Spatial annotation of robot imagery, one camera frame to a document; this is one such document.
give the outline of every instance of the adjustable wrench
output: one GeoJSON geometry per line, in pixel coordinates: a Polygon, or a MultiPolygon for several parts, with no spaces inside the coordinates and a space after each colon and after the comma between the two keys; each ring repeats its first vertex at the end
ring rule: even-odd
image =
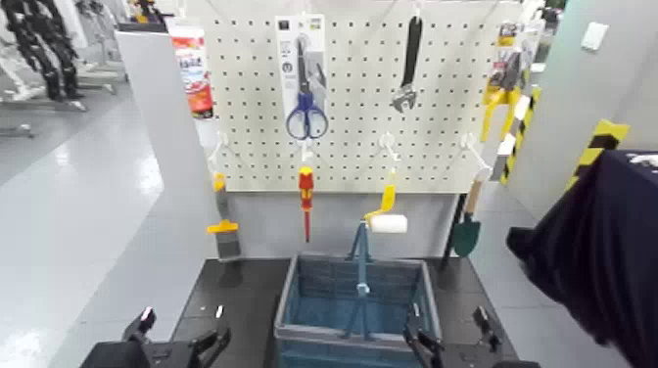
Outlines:
{"type": "Polygon", "coordinates": [[[406,37],[406,56],[404,60],[404,77],[399,90],[393,95],[391,105],[402,113],[402,107],[413,109],[416,103],[416,91],[413,90],[413,75],[416,72],[416,60],[420,49],[420,36],[423,32],[423,20],[413,17],[409,21],[409,34],[406,37]]]}

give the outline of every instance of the wall outlet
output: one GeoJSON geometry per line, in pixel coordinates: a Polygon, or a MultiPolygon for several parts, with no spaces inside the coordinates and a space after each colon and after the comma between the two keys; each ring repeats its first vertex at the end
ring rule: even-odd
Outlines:
{"type": "Polygon", "coordinates": [[[601,42],[603,42],[603,38],[609,27],[610,25],[608,24],[596,22],[589,23],[585,36],[583,37],[583,48],[591,51],[598,50],[598,48],[601,47],[601,42]]]}

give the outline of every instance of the black table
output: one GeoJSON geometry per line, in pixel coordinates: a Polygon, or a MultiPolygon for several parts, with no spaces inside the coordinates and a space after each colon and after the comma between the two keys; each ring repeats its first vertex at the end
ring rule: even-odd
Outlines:
{"type": "MultiPolygon", "coordinates": [[[[439,259],[426,259],[433,282],[443,338],[472,344],[481,338],[471,313],[478,305],[495,316],[489,298],[468,259],[451,258],[439,271],[439,259]]],[[[174,341],[190,340],[212,325],[218,305],[231,327],[232,339],[213,367],[276,367],[273,320],[289,259],[219,263],[208,259],[174,330],[174,341]]],[[[516,358],[505,337],[503,355],[516,358]]]]}

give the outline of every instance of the yellow roller handle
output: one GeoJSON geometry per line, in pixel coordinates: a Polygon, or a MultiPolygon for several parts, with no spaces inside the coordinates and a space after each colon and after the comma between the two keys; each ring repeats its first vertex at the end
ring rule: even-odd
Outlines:
{"type": "Polygon", "coordinates": [[[482,123],[482,134],[480,135],[480,142],[487,142],[489,138],[489,130],[492,127],[492,117],[494,116],[495,108],[500,104],[500,101],[505,96],[504,89],[500,89],[498,92],[492,95],[489,103],[487,104],[487,109],[485,110],[485,121],[482,123]]]}
{"type": "Polygon", "coordinates": [[[512,128],[512,124],[514,123],[514,111],[516,110],[516,104],[519,102],[520,98],[521,98],[521,90],[518,87],[514,88],[513,91],[509,92],[508,95],[509,110],[507,111],[505,124],[502,126],[502,129],[500,130],[500,142],[505,140],[505,135],[507,134],[509,129],[512,128]]]}
{"type": "Polygon", "coordinates": [[[365,218],[368,223],[370,223],[370,218],[372,218],[375,215],[388,212],[391,209],[393,209],[393,205],[396,203],[396,186],[393,184],[389,184],[384,188],[384,194],[382,194],[382,204],[380,205],[380,208],[367,213],[363,218],[365,218]]]}

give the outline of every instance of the black cloth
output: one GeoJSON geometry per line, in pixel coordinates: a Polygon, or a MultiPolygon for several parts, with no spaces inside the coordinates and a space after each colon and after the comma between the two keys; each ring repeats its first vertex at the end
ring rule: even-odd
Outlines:
{"type": "Polygon", "coordinates": [[[535,229],[508,247],[529,279],[633,367],[658,367],[658,168],[605,151],[535,229]]]}

